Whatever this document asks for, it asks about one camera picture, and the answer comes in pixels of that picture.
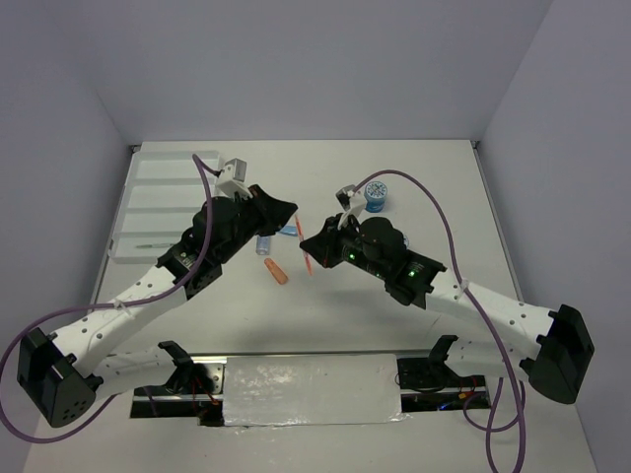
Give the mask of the clear spray bottle blue cap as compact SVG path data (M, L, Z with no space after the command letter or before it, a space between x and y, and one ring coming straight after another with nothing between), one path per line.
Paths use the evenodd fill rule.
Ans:
M255 252L257 255L267 256L271 252L272 236L258 236L255 244Z

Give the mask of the blue plastic case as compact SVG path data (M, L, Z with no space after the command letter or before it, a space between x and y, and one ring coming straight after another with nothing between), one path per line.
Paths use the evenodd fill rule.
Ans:
M288 237L297 237L299 235L298 229L295 226L284 226L282 229L278 231L280 235L288 236Z

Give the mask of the blue paint jar far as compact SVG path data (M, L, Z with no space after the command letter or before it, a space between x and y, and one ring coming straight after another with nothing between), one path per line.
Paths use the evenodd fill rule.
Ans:
M364 197L366 199L365 210L369 213L379 213L386 204L387 187L381 181L370 181L364 188Z

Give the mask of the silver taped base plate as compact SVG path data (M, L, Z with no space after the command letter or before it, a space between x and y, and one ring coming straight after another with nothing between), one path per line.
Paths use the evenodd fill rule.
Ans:
M396 375L392 354L230 358L224 422L231 427L396 422L402 418Z

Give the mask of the white compartment tray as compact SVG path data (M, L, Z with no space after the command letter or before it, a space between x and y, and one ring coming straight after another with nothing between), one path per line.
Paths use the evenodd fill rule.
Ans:
M134 154L115 218L109 258L116 263L155 263L169 248L135 246L177 243L204 201L203 184L190 152Z

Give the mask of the orange plastic case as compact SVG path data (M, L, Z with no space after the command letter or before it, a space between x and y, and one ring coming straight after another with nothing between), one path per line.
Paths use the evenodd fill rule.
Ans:
M285 285L289 278L272 258L265 258L264 265L279 285Z

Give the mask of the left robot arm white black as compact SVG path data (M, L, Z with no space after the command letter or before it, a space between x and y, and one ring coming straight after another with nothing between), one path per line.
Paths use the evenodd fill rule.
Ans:
M180 240L111 302L84 309L81 319L49 334L34 326L21 335L17 381L49 426L66 427L96 401L136 387L185 391L197 368L178 343L132 354L116 354L115 348L213 284L253 237L274 235L297 210L256 184L214 196Z

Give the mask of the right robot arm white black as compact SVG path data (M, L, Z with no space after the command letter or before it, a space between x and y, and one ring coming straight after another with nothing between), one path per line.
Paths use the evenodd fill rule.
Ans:
M409 249L403 233L388 219L329 217L320 232L300 247L320 266L348 263L383 281L403 305L480 324L489 343L443 335L432 349L429 375L440 385L460 376L501 376L509 370L544 397L561 404L578 398L595 345L582 314L522 303L474 283L459 280L443 263Z

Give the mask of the green highlighter pen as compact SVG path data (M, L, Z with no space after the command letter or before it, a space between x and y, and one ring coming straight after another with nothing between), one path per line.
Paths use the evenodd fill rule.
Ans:
M159 248L169 248L174 246L173 242L157 242L157 243L143 243L135 246L137 249L159 249Z

